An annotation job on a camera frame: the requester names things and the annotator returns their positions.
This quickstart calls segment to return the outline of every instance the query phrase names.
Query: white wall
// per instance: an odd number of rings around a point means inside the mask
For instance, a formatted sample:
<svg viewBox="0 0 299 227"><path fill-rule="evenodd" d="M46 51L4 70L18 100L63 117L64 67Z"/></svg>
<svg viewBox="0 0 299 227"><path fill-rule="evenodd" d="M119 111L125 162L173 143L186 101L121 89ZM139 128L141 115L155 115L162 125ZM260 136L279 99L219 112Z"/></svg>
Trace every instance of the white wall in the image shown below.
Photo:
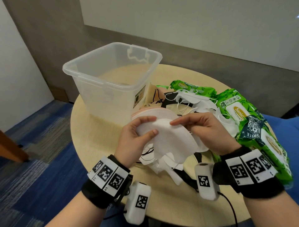
<svg viewBox="0 0 299 227"><path fill-rule="evenodd" d="M86 25L299 71L298 0L80 3Z"/></svg>
<svg viewBox="0 0 299 227"><path fill-rule="evenodd" d="M7 131L53 99L0 0L0 130Z"/></svg>

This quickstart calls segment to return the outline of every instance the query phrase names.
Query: round table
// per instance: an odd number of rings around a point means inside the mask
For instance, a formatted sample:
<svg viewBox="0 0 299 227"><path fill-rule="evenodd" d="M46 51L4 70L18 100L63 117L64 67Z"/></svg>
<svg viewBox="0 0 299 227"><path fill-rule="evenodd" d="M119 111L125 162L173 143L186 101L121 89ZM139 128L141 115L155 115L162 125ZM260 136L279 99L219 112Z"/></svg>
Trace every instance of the round table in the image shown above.
<svg viewBox="0 0 299 227"><path fill-rule="evenodd" d="M170 65L158 65L151 77L154 85L169 85L173 80L182 80L198 86L213 87L218 93L228 89L225 84L204 74ZM113 154L121 127L90 115L79 95L71 114L71 136L77 154L87 171L90 171L103 155ZM211 153L203 154L209 161ZM194 171L194 163L188 158L186 168ZM165 172L156 175L149 167L135 164L131 168L137 180L152 187L146 215L179 226L227 226L235 223L229 203L220 197L217 201L201 199L199 194L183 182L177 186ZM231 186L220 186L221 192L232 203L238 222L250 218L243 196Z"/></svg>

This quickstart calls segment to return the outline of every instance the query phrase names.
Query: wristband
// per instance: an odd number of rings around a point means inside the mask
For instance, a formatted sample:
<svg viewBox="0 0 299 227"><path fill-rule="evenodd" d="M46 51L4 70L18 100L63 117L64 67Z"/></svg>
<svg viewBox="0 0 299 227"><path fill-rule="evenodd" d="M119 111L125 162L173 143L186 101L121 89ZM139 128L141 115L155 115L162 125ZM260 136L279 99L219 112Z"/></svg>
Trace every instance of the wristband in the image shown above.
<svg viewBox="0 0 299 227"><path fill-rule="evenodd" d="M258 149L251 151L242 146L221 156L221 160L213 168L213 180L217 184L231 185L237 193L252 199L268 199L284 191L275 177L277 170Z"/></svg>
<svg viewBox="0 0 299 227"><path fill-rule="evenodd" d="M82 193L101 209L110 203L118 204L132 183L129 172L113 155L103 157L87 174L89 179L83 184Z"/></svg>

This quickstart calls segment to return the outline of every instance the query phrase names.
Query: plastic bin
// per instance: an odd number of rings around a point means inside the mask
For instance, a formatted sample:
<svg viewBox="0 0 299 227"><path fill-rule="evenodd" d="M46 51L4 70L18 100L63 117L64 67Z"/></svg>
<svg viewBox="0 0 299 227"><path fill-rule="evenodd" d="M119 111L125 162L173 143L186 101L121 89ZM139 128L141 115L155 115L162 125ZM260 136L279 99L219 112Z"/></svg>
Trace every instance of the plastic bin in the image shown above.
<svg viewBox="0 0 299 227"><path fill-rule="evenodd" d="M150 75L162 55L145 47L110 43L63 65L71 75L87 110L125 125L143 105Z"/></svg>

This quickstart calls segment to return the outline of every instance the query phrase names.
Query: wet wipes package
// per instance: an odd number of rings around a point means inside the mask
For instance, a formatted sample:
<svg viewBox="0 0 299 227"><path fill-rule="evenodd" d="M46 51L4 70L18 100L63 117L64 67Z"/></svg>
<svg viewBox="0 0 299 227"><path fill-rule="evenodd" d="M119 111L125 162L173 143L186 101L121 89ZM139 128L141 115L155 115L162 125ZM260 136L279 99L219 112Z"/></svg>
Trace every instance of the wet wipes package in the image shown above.
<svg viewBox="0 0 299 227"><path fill-rule="evenodd" d="M251 150L259 149L264 158L278 171L276 176L281 183L290 184L292 173L287 153L264 122L254 115L249 115L240 122L239 129L240 133L236 137L238 143Z"/></svg>
<svg viewBox="0 0 299 227"><path fill-rule="evenodd" d="M188 91L196 90L197 95L202 95L210 98L214 98L217 94L215 88L213 87L200 87L192 84L188 84L181 80L175 80L170 83L170 88L174 89L174 91L185 89Z"/></svg>
<svg viewBox="0 0 299 227"><path fill-rule="evenodd" d="M256 116L262 121L266 121L260 112L248 102L238 91L235 89L227 89L221 92L215 98L216 105L220 108L222 114L229 114L235 121L240 122L249 115Z"/></svg>

